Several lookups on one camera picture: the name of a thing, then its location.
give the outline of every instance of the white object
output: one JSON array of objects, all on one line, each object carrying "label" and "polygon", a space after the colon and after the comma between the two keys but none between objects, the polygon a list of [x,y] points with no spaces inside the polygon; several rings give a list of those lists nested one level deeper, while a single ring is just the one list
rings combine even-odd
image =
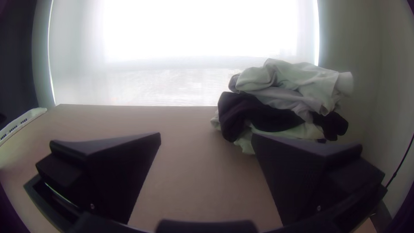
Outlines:
[{"label": "white object", "polygon": [[6,127],[0,130],[0,146],[3,143],[5,143],[11,136],[13,136],[17,131],[19,131],[25,125],[29,124],[34,119],[44,114],[46,111],[46,108],[34,108],[19,116],[17,119],[14,119],[9,124],[7,124]]},{"label": "white object", "polygon": [[353,77],[350,72],[339,73],[310,63],[268,59],[262,67],[251,67],[234,76],[229,88],[253,94],[273,108],[291,109],[312,123],[309,111],[325,116],[336,107],[341,91],[352,94]]}]

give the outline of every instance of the dark clothing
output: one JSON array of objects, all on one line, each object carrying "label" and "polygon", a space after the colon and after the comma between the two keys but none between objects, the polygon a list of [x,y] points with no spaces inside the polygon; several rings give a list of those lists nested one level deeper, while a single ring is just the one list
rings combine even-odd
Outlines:
[{"label": "dark clothing", "polygon": [[264,105],[249,94],[223,92],[219,103],[221,132],[229,142],[234,142],[246,127],[249,120],[258,130],[267,132],[285,131],[304,121],[291,110],[281,110]]},{"label": "dark clothing", "polygon": [[348,121],[336,112],[330,112],[326,116],[316,112],[310,113],[314,118],[314,124],[322,127],[323,135],[329,141],[338,140],[338,135],[344,135],[348,129]]},{"label": "dark clothing", "polygon": [[[276,109],[264,105],[255,96],[223,92],[217,104],[221,132],[229,142],[234,142],[247,127],[250,121],[258,130],[280,132],[304,123],[304,120],[288,109]],[[344,135],[348,122],[336,112],[319,115],[311,112],[314,124],[321,126],[327,140],[336,141],[338,135]]]}]

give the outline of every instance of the black triangular block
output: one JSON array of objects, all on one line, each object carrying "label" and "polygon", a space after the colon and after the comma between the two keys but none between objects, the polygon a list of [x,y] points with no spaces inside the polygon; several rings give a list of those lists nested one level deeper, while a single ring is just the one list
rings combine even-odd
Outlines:
[{"label": "black triangular block", "polygon": [[251,143],[284,225],[309,212],[326,172],[359,159],[362,152],[358,144],[326,145],[258,134]]},{"label": "black triangular block", "polygon": [[42,179],[78,208],[127,224],[161,145],[159,133],[88,142],[51,141]]}]

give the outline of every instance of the white fabric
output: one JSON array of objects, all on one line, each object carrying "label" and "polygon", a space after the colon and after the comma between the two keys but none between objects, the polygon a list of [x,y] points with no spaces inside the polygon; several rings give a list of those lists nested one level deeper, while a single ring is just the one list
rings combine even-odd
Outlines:
[{"label": "white fabric", "polygon": [[268,59],[262,67],[247,68],[233,76],[229,89],[255,95],[262,103],[278,109],[291,109],[311,123],[309,111],[327,115],[333,111],[342,94],[335,88],[342,77],[341,90],[352,92],[350,72],[341,74],[310,63],[291,64]]},{"label": "white fabric", "polygon": [[268,57],[319,55],[317,0],[55,0],[47,28],[56,104],[213,106]]},{"label": "white fabric", "polygon": [[[216,115],[210,120],[212,126],[217,129],[221,130],[220,121],[218,111],[216,111]],[[243,131],[240,136],[234,141],[234,145],[240,146],[242,152],[245,154],[255,154],[253,147],[251,145],[251,137],[253,133],[258,134],[266,134],[272,135],[277,137],[284,137],[290,139],[303,139],[303,140],[316,140],[316,139],[323,139],[323,131],[320,127],[310,124],[310,123],[303,123],[298,125],[297,127],[280,131],[280,132],[265,132],[258,130],[254,127],[254,125],[250,124],[245,131]]]}]

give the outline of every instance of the window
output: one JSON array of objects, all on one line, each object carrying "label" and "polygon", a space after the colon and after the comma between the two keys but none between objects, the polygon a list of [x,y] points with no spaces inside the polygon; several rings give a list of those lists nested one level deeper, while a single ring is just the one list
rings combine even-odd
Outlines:
[{"label": "window", "polygon": [[266,58],[317,64],[316,0],[54,1],[56,104],[216,105]]}]

